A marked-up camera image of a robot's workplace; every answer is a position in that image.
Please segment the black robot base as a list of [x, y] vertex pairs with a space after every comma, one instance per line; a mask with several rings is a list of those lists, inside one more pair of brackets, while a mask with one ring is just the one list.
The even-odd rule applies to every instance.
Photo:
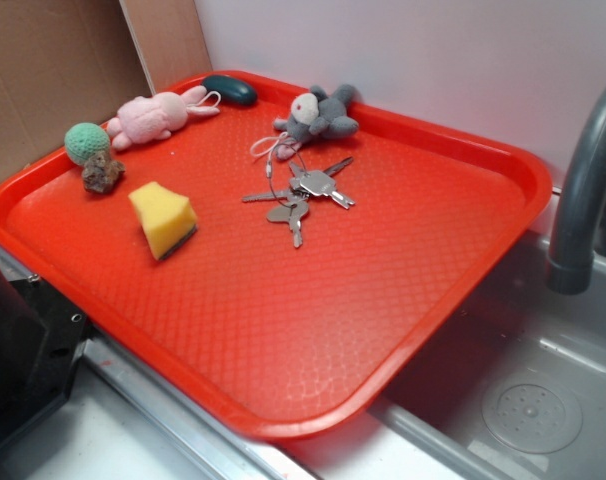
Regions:
[[47, 281], [0, 269], [0, 451], [67, 402], [89, 327]]

